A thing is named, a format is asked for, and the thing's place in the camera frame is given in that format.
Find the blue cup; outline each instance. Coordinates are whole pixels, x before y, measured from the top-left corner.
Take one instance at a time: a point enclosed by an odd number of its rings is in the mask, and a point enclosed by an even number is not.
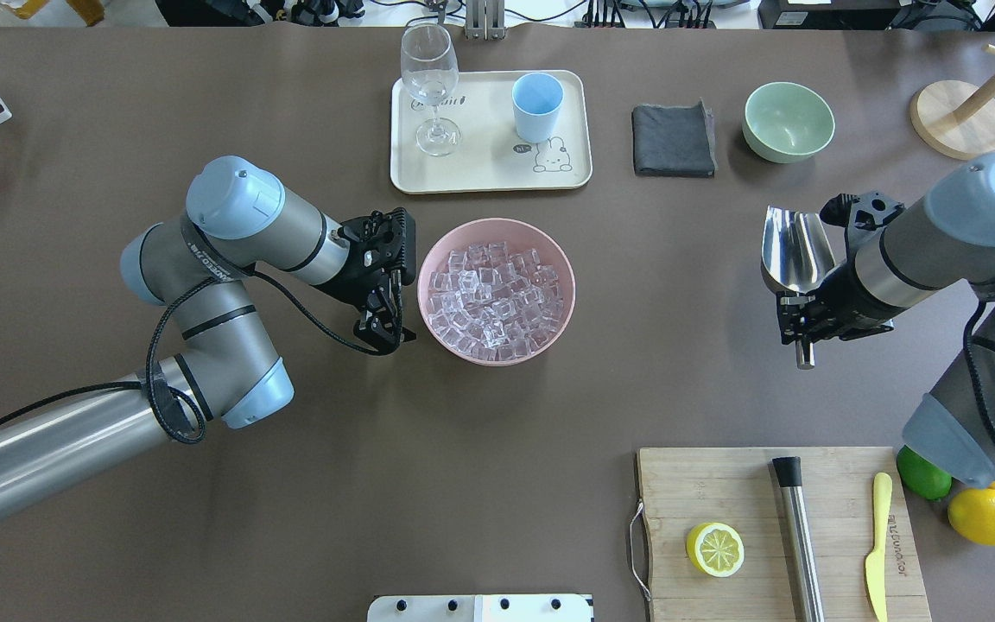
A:
[[[563,84],[547,73],[526,73],[513,83],[513,119],[526,143],[552,137],[563,106]]]

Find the wine glass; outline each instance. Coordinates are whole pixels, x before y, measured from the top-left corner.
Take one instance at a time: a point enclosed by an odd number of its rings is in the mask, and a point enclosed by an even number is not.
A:
[[[402,82],[414,99],[432,111],[432,117],[417,129],[417,146],[431,156],[453,153],[462,134],[451,119],[440,117],[438,107],[459,84],[459,64],[451,36],[442,25],[417,24],[402,35]]]

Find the black box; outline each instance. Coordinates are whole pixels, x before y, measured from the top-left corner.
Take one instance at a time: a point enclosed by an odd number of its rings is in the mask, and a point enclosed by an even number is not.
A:
[[[778,30],[884,30],[900,10],[897,0],[832,0],[830,4],[762,0],[758,23]]]

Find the metal muddler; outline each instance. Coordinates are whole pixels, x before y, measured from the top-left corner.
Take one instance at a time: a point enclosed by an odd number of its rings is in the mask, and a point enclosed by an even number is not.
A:
[[[793,541],[793,559],[797,566],[797,592],[801,595],[801,606],[798,609],[804,612],[805,622],[824,622],[821,583],[816,575],[813,539],[808,534],[805,495],[801,488],[801,457],[774,458],[773,464],[774,472],[777,473],[777,483],[782,487],[782,501],[785,503],[786,518],[789,520],[789,539]]]

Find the wine glass stem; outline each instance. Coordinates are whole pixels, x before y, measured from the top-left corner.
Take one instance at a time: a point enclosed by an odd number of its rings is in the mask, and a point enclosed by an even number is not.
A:
[[[443,124],[440,123],[439,109],[440,107],[438,105],[432,106],[432,130],[429,131],[429,135],[433,137],[443,136]]]

